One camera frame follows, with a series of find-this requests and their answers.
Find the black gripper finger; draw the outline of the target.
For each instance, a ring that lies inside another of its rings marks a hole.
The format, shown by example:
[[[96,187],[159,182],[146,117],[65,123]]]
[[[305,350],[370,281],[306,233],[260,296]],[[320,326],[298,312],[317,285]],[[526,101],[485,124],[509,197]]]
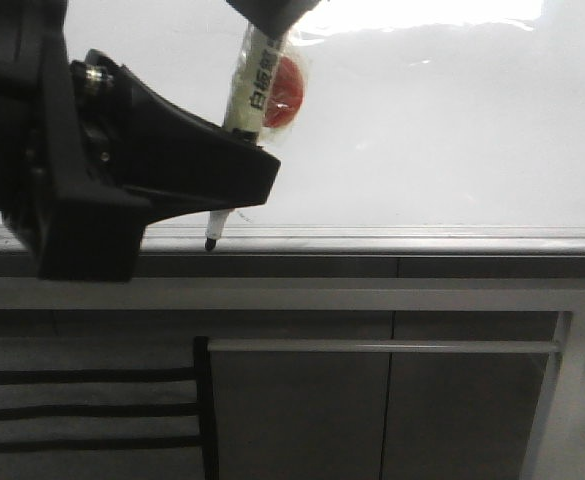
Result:
[[[249,135],[178,107],[101,51],[69,70],[92,170],[149,201],[153,221],[267,202],[281,163]]]
[[[226,3],[264,34],[279,37],[320,0],[226,0]]]

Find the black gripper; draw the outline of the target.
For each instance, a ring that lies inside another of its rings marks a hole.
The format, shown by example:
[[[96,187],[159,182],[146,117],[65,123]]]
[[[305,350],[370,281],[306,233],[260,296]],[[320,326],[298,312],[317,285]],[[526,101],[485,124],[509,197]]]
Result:
[[[0,214],[45,280],[127,281],[146,201],[106,183],[82,138],[63,1],[0,1]]]

